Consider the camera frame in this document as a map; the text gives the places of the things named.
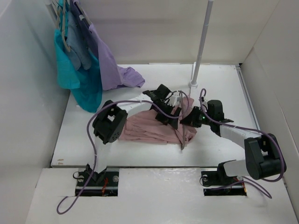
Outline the pink trousers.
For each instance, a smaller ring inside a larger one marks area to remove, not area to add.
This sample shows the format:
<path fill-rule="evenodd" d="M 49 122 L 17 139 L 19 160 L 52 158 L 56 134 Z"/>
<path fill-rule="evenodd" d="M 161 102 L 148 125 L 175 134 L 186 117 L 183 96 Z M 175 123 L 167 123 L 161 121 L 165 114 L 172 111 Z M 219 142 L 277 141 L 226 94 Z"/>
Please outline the pink trousers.
<path fill-rule="evenodd" d="M 121 103 L 118 106 L 126 110 L 128 117 L 119 140 L 139 141 L 153 144 L 181 144 L 182 124 L 177 129 L 164 125 L 155 119 L 157 112 L 150 108 L 149 103 L 141 103 L 133 99 L 134 103 Z M 195 137 L 194 127 L 185 126 L 186 144 Z"/>

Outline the grey clothes hanger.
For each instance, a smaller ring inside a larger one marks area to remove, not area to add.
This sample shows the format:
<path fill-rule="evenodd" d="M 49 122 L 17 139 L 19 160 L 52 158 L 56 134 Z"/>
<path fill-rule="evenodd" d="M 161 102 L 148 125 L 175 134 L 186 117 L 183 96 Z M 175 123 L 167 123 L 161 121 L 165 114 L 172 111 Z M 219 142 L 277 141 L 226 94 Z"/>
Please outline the grey clothes hanger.
<path fill-rule="evenodd" d="M 185 148 L 185 143 L 186 143 L 186 135 L 185 135 L 185 133 L 186 133 L 186 128 L 185 128 L 185 125 L 182 125 L 182 131 L 183 131 L 183 133 L 182 133 L 181 150 L 184 150 L 184 148 Z"/>

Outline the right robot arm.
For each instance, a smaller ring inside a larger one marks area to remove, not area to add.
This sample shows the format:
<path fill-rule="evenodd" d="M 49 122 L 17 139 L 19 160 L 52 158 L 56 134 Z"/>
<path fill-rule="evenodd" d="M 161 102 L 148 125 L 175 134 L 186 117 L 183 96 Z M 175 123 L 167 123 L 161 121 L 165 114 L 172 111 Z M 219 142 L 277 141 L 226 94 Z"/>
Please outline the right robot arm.
<path fill-rule="evenodd" d="M 209 126 L 217 136 L 232 141 L 244 150 L 244 160 L 226 161 L 218 165 L 216 178 L 222 184 L 236 176 L 268 181 L 274 175 L 282 177 L 287 169 L 276 137 L 259 130 L 234 126 L 232 120 L 224 117 L 219 100 L 210 100 L 206 105 L 193 107 L 180 122 L 194 128 Z"/>

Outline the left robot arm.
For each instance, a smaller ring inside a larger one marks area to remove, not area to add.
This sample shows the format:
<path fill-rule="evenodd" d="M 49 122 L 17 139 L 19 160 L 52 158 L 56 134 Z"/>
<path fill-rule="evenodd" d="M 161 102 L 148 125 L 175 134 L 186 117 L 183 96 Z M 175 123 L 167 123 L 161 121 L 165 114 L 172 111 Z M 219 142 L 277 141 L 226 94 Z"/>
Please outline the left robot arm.
<path fill-rule="evenodd" d="M 171 92 L 161 84 L 156 90 L 147 90 L 139 96 L 123 101 L 108 100 L 87 123 L 87 135 L 94 151 L 93 163 L 85 172 L 94 185 L 103 183 L 111 144 L 121 136 L 127 118 L 143 111 L 157 112 L 156 120 L 178 128 L 178 118 L 183 115 L 180 91 Z"/>

